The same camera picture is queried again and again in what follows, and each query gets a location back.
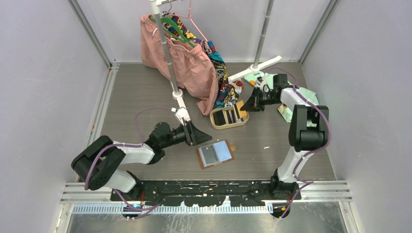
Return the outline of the brown leather card holder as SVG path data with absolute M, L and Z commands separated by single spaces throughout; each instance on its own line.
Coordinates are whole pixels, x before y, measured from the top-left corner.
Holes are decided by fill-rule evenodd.
M 201 169 L 206 169 L 234 160 L 233 152 L 236 149 L 237 146 L 230 145 L 228 140 L 221 140 L 197 148 L 196 154 Z

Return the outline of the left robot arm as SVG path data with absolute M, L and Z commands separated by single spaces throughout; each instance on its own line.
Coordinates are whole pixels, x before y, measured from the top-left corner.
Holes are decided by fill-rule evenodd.
M 85 183 L 85 189 L 109 187 L 129 200 L 140 198 L 142 182 L 132 172 L 122 171 L 124 164 L 153 165 L 165 156 L 165 148 L 180 143 L 196 146 L 212 140 L 212 136 L 197 129 L 191 121 L 176 129 L 168 123 L 155 125 L 148 139 L 141 144 L 120 143 L 107 135 L 100 136 L 71 162 L 71 168 Z

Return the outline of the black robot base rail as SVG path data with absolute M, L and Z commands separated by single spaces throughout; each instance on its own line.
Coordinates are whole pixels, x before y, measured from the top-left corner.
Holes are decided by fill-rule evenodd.
M 131 194 L 111 194 L 111 201 L 125 199 L 143 201 L 147 205 L 162 204 L 164 206 L 188 207 L 222 206 L 225 199 L 232 207 L 263 206 L 266 201 L 290 201 L 297 194 L 297 183 L 284 183 L 275 179 L 270 181 L 252 180 L 220 180 L 220 181 L 142 181 Z

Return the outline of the orange credit card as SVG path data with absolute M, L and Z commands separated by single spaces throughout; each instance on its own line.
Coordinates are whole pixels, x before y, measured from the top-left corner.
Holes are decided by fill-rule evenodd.
M 244 106 L 244 101 L 238 101 L 234 105 L 234 115 L 235 115 L 235 122 L 246 122 L 248 121 L 248 113 L 245 110 L 241 110 L 241 108 Z

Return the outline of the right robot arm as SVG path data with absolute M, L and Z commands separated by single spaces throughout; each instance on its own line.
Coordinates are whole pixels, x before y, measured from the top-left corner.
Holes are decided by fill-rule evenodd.
M 269 192 L 275 199 L 292 196 L 299 190 L 299 173 L 307 160 L 329 143 L 329 109 L 305 98 L 296 85 L 288 82 L 286 74 L 272 77 L 273 86 L 262 83 L 253 89 L 242 111 L 260 112 L 265 106 L 283 104 L 292 110 L 289 129 L 290 149 L 282 165 L 270 180 Z

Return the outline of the beige oval card tray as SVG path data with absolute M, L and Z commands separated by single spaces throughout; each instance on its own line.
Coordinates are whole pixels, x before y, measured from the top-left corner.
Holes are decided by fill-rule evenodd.
M 246 111 L 241 111 L 244 102 L 241 100 L 233 106 L 214 109 L 209 114 L 211 125 L 216 130 L 224 130 L 243 126 L 249 120 Z

